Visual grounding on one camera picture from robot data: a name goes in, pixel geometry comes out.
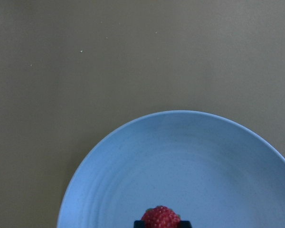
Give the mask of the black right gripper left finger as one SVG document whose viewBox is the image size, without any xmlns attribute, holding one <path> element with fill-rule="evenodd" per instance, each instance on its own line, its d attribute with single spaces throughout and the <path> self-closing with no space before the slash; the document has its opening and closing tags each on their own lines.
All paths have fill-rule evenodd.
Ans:
<svg viewBox="0 0 285 228">
<path fill-rule="evenodd" d="M 146 228 L 145 221 L 143 220 L 135 220 L 133 223 L 133 228 Z"/>
</svg>

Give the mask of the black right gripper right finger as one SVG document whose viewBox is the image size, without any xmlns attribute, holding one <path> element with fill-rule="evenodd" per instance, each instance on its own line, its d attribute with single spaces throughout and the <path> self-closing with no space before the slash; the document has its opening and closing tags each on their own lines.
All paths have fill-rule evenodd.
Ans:
<svg viewBox="0 0 285 228">
<path fill-rule="evenodd" d="M 191 222 L 188 220 L 181 220 L 178 224 L 178 228 L 191 228 Z"/>
</svg>

